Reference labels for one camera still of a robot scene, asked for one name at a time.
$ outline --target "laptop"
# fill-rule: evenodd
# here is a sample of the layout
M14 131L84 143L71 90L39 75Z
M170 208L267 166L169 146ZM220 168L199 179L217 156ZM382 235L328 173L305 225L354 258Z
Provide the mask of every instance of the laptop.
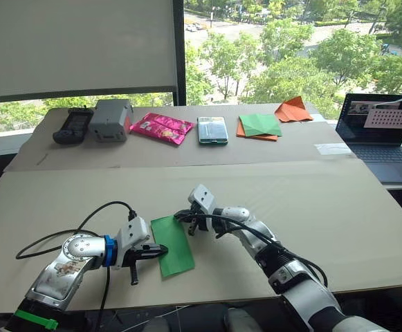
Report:
M336 131L382 183L402 183L402 95L348 93Z

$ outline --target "laptop screen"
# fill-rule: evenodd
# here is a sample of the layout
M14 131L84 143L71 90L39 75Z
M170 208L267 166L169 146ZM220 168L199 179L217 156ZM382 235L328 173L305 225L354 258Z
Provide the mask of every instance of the laptop screen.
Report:
M402 95L348 93L336 131L347 143L402 143Z

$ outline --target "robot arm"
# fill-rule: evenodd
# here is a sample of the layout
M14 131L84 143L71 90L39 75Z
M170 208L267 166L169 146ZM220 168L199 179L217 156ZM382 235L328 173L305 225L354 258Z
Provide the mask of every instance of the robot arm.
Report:
M147 224L139 216L124 225L114 239L78 233L69 237L58 257L41 272L26 293L18 310L2 331L45 331L56 329L64 311L79 288L84 273L101 266L130 267L131 285L138 283L136 261L167 252L150 238Z
M189 235L194 235L197 228L214 230L217 237L227 232L235 235L264 271L273 290L281 295L288 311L306 329L386 331L361 317L343 315L339 303L328 288L320 283L316 274L299 257L282 247L265 223L244 207L218 208L214 196L203 185L198 185L191 192L188 201L191 208L177 212L175 217L190 223ZM243 229L243 225L258 231L265 239Z

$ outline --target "pink wrapper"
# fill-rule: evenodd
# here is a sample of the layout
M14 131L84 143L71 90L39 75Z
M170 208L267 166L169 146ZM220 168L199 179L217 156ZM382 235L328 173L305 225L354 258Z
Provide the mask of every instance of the pink wrapper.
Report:
M148 113L141 121L131 126L131 130L180 145L184 141L186 133L193 127L192 122Z

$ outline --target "blue ring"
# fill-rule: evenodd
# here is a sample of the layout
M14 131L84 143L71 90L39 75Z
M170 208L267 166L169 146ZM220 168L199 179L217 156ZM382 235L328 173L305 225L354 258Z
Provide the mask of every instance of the blue ring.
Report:
M115 241L108 235L104 235L105 239L105 260L102 263L102 266L107 267L110 266L111 257L113 256L113 248L115 246Z

